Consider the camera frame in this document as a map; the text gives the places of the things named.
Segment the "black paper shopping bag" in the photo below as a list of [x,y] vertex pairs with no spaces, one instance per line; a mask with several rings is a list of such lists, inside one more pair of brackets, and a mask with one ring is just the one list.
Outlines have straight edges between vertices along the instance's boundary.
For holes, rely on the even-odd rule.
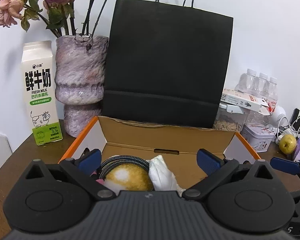
[[234,19],[159,0],[116,0],[102,114],[211,128],[229,63]]

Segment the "water bottle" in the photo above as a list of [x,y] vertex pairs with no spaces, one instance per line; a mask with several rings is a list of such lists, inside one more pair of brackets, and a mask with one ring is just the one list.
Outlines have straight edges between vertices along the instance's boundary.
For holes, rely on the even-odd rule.
[[260,73],[259,76],[255,79],[254,83],[254,93],[258,98],[267,98],[268,97],[268,75]]
[[241,75],[239,82],[235,87],[235,91],[257,96],[258,92],[255,87],[256,74],[257,71],[248,68],[247,72]]
[[268,112],[274,113],[275,108],[277,106],[278,96],[277,96],[277,78],[270,77],[269,87],[268,87]]

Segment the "white printed tin box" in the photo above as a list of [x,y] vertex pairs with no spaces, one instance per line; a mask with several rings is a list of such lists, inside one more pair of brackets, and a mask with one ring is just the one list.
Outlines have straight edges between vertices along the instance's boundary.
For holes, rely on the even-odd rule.
[[241,135],[257,153],[262,153],[267,152],[275,131],[262,124],[245,124]]

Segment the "red cardboard box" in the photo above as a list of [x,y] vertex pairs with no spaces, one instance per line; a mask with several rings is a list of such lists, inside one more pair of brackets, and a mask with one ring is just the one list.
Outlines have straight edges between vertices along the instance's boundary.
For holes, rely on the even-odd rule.
[[63,155],[78,159],[83,151],[99,149],[102,160],[113,155],[134,155],[150,160],[162,155],[183,189],[206,177],[197,165],[204,148],[217,157],[254,163],[260,156],[237,132],[215,129],[144,124],[106,116],[93,117]]

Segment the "small white fan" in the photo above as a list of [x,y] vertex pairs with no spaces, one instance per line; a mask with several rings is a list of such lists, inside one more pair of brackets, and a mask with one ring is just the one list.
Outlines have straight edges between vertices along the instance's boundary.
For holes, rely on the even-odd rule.
[[286,116],[286,111],[283,107],[277,105],[274,112],[270,115],[270,127],[272,131],[276,132],[278,128],[279,121],[282,117]]

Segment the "milk carton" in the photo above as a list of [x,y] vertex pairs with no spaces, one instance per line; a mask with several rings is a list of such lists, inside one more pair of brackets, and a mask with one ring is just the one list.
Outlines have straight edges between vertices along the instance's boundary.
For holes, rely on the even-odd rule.
[[62,140],[56,108],[51,41],[24,44],[21,73],[27,119],[36,144]]

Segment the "yellow white plush toy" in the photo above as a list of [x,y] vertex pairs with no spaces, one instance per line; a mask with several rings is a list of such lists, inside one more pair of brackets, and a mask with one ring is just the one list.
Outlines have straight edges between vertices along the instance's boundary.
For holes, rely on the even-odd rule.
[[154,186],[143,168],[134,164],[122,164],[112,169],[104,179],[104,186],[115,192],[152,191]]

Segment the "clear jar with seeds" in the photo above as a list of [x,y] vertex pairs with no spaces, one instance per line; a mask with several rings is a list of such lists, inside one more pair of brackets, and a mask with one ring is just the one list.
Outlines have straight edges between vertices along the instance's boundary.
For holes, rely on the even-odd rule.
[[221,102],[213,124],[213,129],[240,133],[250,111],[248,109]]

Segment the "purple textured vase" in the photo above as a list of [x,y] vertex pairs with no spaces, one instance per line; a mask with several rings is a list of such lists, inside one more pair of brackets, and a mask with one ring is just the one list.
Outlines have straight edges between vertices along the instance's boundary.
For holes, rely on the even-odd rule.
[[61,36],[56,40],[56,99],[64,104],[64,127],[78,137],[101,114],[108,38]]

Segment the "dried rose bouquet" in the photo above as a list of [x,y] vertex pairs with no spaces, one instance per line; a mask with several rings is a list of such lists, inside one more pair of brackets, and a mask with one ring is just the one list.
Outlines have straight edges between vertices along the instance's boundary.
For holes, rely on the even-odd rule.
[[96,0],[89,0],[82,29],[75,26],[75,0],[0,0],[0,26],[20,25],[28,31],[31,21],[42,20],[46,29],[57,38],[61,36],[94,36],[98,22],[108,0],[102,3],[97,20],[90,30],[90,18]]

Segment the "green yellow apple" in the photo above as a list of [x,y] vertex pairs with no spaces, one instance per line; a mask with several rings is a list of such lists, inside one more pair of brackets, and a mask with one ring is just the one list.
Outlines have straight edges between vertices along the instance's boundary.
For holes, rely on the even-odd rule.
[[279,149],[285,155],[290,155],[296,149],[297,140],[291,134],[284,135],[279,142]]

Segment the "white cloth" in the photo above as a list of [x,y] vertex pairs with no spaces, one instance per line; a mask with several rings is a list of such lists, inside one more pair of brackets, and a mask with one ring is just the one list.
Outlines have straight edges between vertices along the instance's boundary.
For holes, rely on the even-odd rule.
[[174,173],[168,169],[162,155],[149,161],[148,175],[155,191],[177,191],[180,197],[185,191],[177,183]]

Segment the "white red flat carton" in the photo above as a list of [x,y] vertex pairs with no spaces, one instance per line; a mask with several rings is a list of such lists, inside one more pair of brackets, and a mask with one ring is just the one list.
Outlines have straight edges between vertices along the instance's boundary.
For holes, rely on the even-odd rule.
[[251,111],[255,111],[264,116],[269,116],[268,104],[262,98],[253,95],[238,92],[232,89],[223,89],[221,102],[236,105]]

